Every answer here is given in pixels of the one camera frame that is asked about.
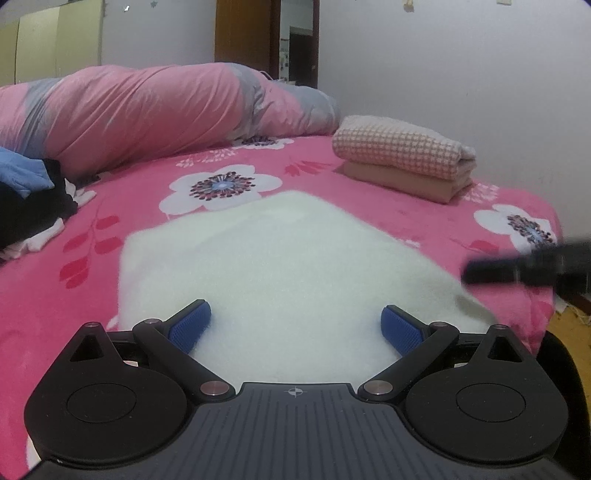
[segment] wooden floor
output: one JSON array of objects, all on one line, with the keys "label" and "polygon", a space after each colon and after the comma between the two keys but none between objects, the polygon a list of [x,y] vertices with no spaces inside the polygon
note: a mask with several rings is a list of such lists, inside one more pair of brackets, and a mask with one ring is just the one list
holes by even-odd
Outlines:
[{"label": "wooden floor", "polygon": [[587,395],[587,407],[591,411],[591,326],[588,323],[588,317],[569,306],[564,313],[557,312],[552,317],[548,330],[562,341],[573,357]]}]

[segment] silver screw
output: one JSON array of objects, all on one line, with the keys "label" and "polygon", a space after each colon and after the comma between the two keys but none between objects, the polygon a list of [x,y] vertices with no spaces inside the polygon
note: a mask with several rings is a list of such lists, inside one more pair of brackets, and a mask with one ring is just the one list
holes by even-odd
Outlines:
[{"label": "silver screw", "polygon": [[230,385],[219,380],[211,380],[201,385],[201,392],[209,397],[218,397],[230,391]]},{"label": "silver screw", "polygon": [[385,380],[370,380],[363,385],[363,389],[372,395],[385,395],[386,393],[390,393],[394,387],[390,382],[386,382]]}]

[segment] floral bedsheet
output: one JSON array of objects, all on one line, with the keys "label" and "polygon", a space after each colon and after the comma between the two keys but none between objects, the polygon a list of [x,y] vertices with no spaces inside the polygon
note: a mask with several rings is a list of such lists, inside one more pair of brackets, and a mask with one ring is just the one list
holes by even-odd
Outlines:
[{"label": "floral bedsheet", "polygon": [[[22,412],[53,359],[84,322],[118,327],[119,256],[125,238],[189,212],[221,210],[283,190],[320,197],[419,249],[459,277],[473,254],[556,242],[555,211],[538,197],[476,182],[449,205],[351,180],[330,137],[256,138],[233,147],[113,171],[96,198],[37,254],[0,268],[0,471],[27,471]],[[553,312],[552,292],[519,287],[472,292],[532,351]]]}]

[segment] beige folded blanket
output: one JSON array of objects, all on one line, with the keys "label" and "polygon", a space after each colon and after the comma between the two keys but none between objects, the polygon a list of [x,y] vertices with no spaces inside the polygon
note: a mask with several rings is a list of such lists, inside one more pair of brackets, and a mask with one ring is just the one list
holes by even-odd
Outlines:
[{"label": "beige folded blanket", "polygon": [[375,183],[437,203],[449,203],[456,193],[472,184],[472,168],[464,168],[455,180],[436,179],[396,167],[351,161],[345,162],[340,170],[352,179]]},{"label": "beige folded blanket", "polygon": [[333,150],[344,160],[393,166],[444,180],[454,180],[464,168],[474,168],[476,160],[474,149],[460,142],[378,116],[346,117],[333,136]]}]

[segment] doorway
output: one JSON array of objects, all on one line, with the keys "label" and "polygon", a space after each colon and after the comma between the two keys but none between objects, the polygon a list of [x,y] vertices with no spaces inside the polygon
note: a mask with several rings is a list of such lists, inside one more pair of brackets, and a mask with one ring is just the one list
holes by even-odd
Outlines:
[{"label": "doorway", "polygon": [[217,0],[215,61],[318,85],[320,0]]}]

